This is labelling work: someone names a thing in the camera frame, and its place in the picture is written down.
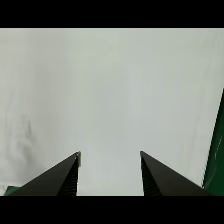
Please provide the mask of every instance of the white board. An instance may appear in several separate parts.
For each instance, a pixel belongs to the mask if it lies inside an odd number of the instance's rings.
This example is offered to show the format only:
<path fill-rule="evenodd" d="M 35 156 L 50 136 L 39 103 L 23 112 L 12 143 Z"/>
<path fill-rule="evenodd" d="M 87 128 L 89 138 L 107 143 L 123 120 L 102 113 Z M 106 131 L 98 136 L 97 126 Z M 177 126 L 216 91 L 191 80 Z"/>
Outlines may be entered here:
<path fill-rule="evenodd" d="M 82 152 L 79 195 L 143 195 L 140 151 L 200 185 L 222 29 L 1 29 L 0 183 Z"/>

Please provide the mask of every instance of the white surface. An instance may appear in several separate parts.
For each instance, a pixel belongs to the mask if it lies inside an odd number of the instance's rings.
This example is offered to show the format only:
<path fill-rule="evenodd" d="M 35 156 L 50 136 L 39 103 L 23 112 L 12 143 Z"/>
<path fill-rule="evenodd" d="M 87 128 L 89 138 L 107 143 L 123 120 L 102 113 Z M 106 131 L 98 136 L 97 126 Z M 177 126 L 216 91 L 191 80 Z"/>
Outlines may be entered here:
<path fill-rule="evenodd" d="M 142 195 L 140 151 L 201 184 L 222 29 L 1 29 L 0 183 L 82 152 L 79 195 Z"/>

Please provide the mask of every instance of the white cloth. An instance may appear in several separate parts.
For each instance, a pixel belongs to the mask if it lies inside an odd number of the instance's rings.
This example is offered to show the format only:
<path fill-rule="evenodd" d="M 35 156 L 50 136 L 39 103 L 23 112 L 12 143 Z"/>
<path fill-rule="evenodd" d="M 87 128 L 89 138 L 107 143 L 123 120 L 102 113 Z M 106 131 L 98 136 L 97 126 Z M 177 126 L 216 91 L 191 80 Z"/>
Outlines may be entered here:
<path fill-rule="evenodd" d="M 198 185 L 222 29 L 1 29 L 0 183 L 82 152 L 79 195 L 142 195 L 140 151 Z"/>

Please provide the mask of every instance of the white sheet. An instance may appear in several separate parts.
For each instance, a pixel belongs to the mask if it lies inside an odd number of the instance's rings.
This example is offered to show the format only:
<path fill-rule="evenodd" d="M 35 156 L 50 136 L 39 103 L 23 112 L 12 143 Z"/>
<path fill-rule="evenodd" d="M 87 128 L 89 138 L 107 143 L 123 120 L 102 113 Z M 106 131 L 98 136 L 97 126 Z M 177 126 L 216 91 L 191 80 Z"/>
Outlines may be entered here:
<path fill-rule="evenodd" d="M 0 183 L 82 152 L 79 195 L 142 195 L 140 151 L 200 185 L 222 29 L 1 29 Z"/>

